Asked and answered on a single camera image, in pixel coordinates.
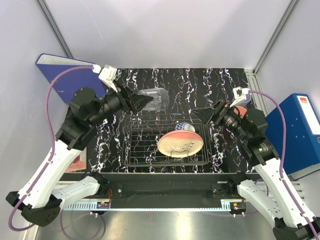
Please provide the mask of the pink plastic cup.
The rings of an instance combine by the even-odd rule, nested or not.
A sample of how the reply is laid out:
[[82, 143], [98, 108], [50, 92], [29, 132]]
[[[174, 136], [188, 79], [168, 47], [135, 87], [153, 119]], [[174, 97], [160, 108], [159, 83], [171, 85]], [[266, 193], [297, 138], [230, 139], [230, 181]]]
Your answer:
[[246, 115], [247, 108], [243, 106], [237, 106], [236, 108], [239, 110], [240, 117], [243, 118]]

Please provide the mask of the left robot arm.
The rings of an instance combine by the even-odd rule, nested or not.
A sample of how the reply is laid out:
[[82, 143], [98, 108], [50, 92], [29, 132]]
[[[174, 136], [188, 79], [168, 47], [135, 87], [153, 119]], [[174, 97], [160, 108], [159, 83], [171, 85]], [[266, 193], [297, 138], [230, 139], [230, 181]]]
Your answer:
[[88, 196], [103, 198], [109, 193], [109, 181], [94, 172], [56, 190], [55, 186], [68, 166], [81, 154], [97, 133], [97, 125], [118, 111], [138, 113], [154, 98], [141, 91], [118, 85], [98, 98], [89, 87], [79, 89], [69, 103], [67, 115], [53, 136], [52, 147], [36, 173], [19, 191], [11, 191], [6, 201], [31, 223], [45, 227], [69, 204]]

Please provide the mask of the pink beige plate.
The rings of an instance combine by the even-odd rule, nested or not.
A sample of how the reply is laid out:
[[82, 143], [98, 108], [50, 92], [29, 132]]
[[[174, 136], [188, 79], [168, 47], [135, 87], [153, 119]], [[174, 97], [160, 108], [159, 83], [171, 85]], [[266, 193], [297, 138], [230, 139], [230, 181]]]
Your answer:
[[174, 130], [163, 135], [157, 148], [160, 153], [171, 158], [186, 158], [198, 153], [204, 146], [203, 138], [196, 132]]

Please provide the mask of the clear glass tumbler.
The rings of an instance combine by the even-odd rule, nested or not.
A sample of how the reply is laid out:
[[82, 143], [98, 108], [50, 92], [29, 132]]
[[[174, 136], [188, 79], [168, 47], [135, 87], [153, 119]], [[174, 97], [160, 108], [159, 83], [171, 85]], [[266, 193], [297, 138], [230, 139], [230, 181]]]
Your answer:
[[164, 88], [142, 89], [138, 93], [153, 97], [153, 100], [142, 109], [143, 111], [164, 111], [169, 106], [169, 93]]

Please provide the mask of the lavender plastic cup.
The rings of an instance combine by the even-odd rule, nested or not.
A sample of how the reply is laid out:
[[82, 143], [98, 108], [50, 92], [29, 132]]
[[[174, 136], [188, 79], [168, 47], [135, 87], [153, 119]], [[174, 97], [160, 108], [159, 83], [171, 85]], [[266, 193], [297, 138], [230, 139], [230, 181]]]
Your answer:
[[248, 103], [248, 102], [250, 102], [251, 101], [251, 99], [252, 99], [252, 96], [249, 94], [249, 95], [247, 95], [247, 97], [246, 97], [246, 100], [245, 100], [245, 102], [244, 103]]

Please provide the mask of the aluminium frame post left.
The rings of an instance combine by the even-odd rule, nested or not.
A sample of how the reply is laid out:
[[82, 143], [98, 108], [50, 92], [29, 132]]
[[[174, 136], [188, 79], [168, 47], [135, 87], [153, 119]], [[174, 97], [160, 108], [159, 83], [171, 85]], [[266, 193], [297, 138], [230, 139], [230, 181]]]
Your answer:
[[47, 2], [45, 0], [35, 0], [35, 2], [37, 3], [39, 10], [43, 14], [46, 22], [49, 25], [49, 28], [51, 29], [65, 56], [68, 58], [73, 58], [74, 56], [72, 54], [72, 51], [70, 50], [49, 6], [47, 5]]

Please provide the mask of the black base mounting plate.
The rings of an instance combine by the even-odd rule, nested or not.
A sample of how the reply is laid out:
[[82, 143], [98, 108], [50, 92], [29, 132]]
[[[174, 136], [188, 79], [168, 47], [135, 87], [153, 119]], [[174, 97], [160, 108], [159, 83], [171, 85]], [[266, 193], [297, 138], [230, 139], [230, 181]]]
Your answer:
[[[111, 211], [229, 212], [232, 202], [249, 202], [229, 194], [228, 182], [238, 173], [99, 173], [108, 180], [108, 194], [78, 201], [109, 201]], [[245, 174], [254, 182], [261, 178]], [[55, 190], [87, 176], [65, 173]]]

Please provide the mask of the aluminium frame post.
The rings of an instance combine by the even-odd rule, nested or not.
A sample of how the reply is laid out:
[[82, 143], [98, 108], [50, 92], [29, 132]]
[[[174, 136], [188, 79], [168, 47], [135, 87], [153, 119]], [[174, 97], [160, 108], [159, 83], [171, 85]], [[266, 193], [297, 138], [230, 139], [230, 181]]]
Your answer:
[[255, 64], [254, 68], [252, 69], [253, 74], [257, 75], [262, 66], [264, 65], [265, 61], [267, 60], [268, 56], [270, 55], [273, 47], [275, 46], [277, 40], [280, 38], [283, 30], [285, 29], [287, 23], [289, 22], [291, 16], [295, 12], [297, 6], [299, 5], [300, 0], [290, 0], [287, 7], [285, 8], [279, 22], [277, 23], [270, 39], [268, 40], [261, 56], [259, 57], [257, 63]]
[[68, 58], [73, 58], [74, 56], [72, 54], [72, 51], [70, 50], [49, 6], [47, 5], [47, 2], [45, 0], [35, 0], [35, 2], [37, 3], [39, 10], [43, 14], [46, 22], [49, 25], [49, 28], [51, 29], [65, 56]]

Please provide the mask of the aluminium frame post right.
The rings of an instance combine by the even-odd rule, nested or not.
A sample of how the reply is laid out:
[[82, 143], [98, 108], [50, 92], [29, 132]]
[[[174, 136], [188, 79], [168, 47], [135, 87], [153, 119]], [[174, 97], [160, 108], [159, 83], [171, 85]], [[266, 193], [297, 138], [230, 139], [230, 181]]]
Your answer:
[[264, 65], [265, 61], [267, 60], [268, 56], [270, 55], [273, 47], [275, 46], [277, 40], [280, 38], [283, 30], [285, 29], [287, 23], [289, 22], [291, 16], [295, 12], [297, 6], [299, 5], [300, 0], [290, 0], [287, 7], [285, 8], [279, 22], [277, 23], [270, 39], [268, 40], [261, 56], [259, 57], [257, 63], [255, 64], [254, 68], [252, 69], [253, 74], [257, 75], [262, 66]]

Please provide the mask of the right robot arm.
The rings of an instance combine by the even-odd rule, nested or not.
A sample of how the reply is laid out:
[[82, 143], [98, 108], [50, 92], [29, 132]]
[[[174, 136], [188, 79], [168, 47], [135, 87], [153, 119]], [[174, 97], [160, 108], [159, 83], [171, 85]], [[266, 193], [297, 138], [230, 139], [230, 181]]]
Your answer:
[[228, 181], [232, 198], [249, 201], [270, 224], [277, 240], [318, 240], [320, 219], [301, 199], [281, 166], [273, 144], [265, 136], [268, 127], [263, 111], [251, 108], [243, 117], [230, 103], [193, 109], [204, 124], [225, 127], [241, 140], [241, 154], [265, 182], [273, 197], [263, 193], [245, 173], [237, 173]]

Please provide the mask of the picture card with red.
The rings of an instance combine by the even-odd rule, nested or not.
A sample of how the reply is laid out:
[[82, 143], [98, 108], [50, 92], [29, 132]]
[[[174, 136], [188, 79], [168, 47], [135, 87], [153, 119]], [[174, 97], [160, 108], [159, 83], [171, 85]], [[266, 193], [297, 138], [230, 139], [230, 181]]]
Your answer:
[[82, 171], [87, 169], [87, 149], [85, 148], [79, 156], [65, 170], [66, 173]]

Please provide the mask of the blue white patterned bowl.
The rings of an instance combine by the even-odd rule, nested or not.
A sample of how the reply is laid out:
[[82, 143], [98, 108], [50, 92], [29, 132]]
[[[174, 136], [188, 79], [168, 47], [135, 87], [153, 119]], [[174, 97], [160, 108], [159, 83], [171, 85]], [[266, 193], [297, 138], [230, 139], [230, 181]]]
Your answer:
[[186, 131], [191, 131], [191, 132], [196, 132], [195, 128], [193, 125], [191, 125], [188, 122], [178, 122], [175, 127], [175, 130], [186, 130]]

